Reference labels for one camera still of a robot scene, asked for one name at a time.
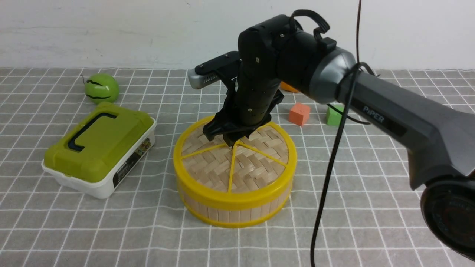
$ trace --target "green lid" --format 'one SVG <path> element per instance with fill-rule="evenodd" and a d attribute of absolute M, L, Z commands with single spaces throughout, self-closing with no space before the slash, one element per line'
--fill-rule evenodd
<path fill-rule="evenodd" d="M 144 112 L 100 103 L 46 151 L 44 165 L 87 182 L 99 182 L 152 125 L 153 119 Z"/>

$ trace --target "green storage box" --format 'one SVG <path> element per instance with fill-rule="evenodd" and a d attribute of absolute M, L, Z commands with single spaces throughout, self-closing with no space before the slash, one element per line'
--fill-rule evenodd
<path fill-rule="evenodd" d="M 107 198 L 154 144 L 155 126 L 144 112 L 100 103 L 46 151 L 43 169 L 64 186 Z"/>

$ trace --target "woven bamboo lid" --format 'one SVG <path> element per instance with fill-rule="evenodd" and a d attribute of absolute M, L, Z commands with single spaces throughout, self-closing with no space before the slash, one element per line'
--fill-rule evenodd
<path fill-rule="evenodd" d="M 239 227 L 272 216 L 283 206 L 292 186 L 297 162 L 292 139 L 278 125 L 268 123 L 230 148 L 221 135 L 210 142 L 203 134 L 203 126 L 211 119 L 187 129 L 174 149 L 178 190 L 185 205 L 200 219 L 222 227 Z M 246 210 L 251 214 L 257 208 L 259 212 L 254 210 L 255 216 L 247 218 Z M 231 222 L 235 211 L 244 211 L 246 219 L 241 214 L 239 221 Z M 227 221 L 209 218 L 215 212 L 226 213 L 222 217 Z"/>

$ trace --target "orange object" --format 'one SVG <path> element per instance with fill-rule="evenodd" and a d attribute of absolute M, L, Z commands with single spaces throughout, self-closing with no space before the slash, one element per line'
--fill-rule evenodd
<path fill-rule="evenodd" d="M 302 103 L 295 104 L 290 109 L 289 121 L 298 126 L 303 126 L 310 117 L 310 107 Z"/>
<path fill-rule="evenodd" d="M 281 88 L 282 90 L 287 91 L 287 92 L 298 93 L 297 89 L 293 88 L 292 86 L 290 86 L 290 85 L 288 85 L 288 84 L 286 84 L 286 83 L 284 83 L 284 82 L 281 82 L 281 83 L 280 83 L 280 88 Z"/>

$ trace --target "green toy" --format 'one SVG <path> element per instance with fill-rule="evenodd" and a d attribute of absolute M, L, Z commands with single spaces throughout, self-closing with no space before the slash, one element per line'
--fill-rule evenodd
<path fill-rule="evenodd" d="M 342 105 L 334 105 L 334 107 L 338 109 L 339 111 L 343 112 Z M 338 112 L 334 111 L 330 107 L 327 107 L 327 115 L 326 115 L 327 125 L 338 126 L 340 125 L 341 120 L 342 120 L 342 116 Z"/>
<path fill-rule="evenodd" d="M 85 82 L 85 85 L 87 98 L 96 104 L 101 102 L 113 103 L 119 96 L 119 84 L 114 77 L 106 73 L 92 75 Z"/>

